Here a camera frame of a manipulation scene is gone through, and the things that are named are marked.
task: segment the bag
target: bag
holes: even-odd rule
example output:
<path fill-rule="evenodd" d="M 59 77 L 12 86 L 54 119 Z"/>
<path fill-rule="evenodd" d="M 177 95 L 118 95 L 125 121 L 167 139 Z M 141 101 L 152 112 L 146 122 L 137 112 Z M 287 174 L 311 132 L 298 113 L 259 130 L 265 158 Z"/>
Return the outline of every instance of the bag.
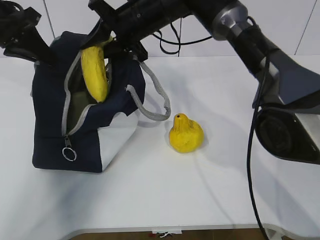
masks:
<path fill-rule="evenodd" d="M 164 121 L 171 114 L 169 98 L 156 76 L 130 54 L 110 60 L 108 97 L 102 103 L 92 101 L 81 87 L 83 81 L 73 81 L 83 80 L 80 48 L 86 37 L 64 32 L 50 46 L 57 64 L 40 63 L 35 68 L 32 163 L 36 168 L 101 173 L 135 132 L 137 109 L 155 121 Z M 165 99 L 165 115 L 143 108 L 146 82 L 140 66 Z M 82 90 L 74 91 L 74 85 Z"/>

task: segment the white table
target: white table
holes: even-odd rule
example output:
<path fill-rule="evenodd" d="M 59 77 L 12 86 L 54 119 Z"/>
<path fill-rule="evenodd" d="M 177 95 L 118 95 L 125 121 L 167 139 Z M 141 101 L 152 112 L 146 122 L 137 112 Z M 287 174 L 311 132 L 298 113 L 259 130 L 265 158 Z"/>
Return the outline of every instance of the white table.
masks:
<path fill-rule="evenodd" d="M 320 73 L 320 56 L 295 59 Z M 238 57 L 159 57 L 147 64 L 171 99 L 164 123 L 141 117 L 102 174 L 32 166 L 31 63 L 0 59 L 0 239 L 67 240 L 88 232 L 257 227 L 247 184 L 246 149 L 257 81 Z M 162 101 L 147 78 L 145 106 Z M 191 154 L 169 147 L 174 114 L 204 128 Z M 269 229 L 320 237 L 320 166 L 277 159 L 257 140 L 254 192 Z"/>

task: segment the yellow pear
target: yellow pear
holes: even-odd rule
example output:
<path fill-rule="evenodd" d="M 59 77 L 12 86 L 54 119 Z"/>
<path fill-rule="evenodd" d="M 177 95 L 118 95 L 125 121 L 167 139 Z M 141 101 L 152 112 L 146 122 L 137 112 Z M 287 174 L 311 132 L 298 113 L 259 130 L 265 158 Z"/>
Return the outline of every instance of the yellow pear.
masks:
<path fill-rule="evenodd" d="M 204 142 L 205 134 L 201 126 L 179 113 L 174 117 L 173 128 L 169 133 L 171 146 L 179 153 L 190 153 Z"/>

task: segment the zipper pull ring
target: zipper pull ring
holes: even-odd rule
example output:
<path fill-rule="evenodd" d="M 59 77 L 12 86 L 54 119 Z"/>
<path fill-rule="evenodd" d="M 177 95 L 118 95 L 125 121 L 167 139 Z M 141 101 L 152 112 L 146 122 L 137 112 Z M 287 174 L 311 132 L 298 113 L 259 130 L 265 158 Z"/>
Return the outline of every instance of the zipper pull ring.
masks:
<path fill-rule="evenodd" d="M 65 147 L 62 149 L 62 155 L 70 162 L 74 162 L 77 159 L 77 153 L 72 149 L 71 141 L 68 135 L 64 137 Z"/>

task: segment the metal ring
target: metal ring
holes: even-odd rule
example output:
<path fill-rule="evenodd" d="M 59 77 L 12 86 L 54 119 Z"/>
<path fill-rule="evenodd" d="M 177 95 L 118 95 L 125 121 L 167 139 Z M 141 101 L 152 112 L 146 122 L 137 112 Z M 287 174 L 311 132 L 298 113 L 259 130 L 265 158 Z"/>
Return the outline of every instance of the metal ring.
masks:
<path fill-rule="evenodd" d="M 74 156 L 73 159 L 70 159 L 70 158 L 67 157 L 67 155 L 65 154 L 65 151 L 67 151 L 67 150 L 69 150 L 69 151 L 71 151 L 71 152 L 73 153 L 73 156 Z M 65 159 L 67 159 L 67 160 L 70 161 L 70 162 L 74 162 L 74 161 L 77 159 L 77 153 L 76 153 L 76 151 L 73 150 L 73 149 L 70 148 L 70 147 L 65 147 L 64 149 L 62 149 L 62 155 L 64 156 Z"/>

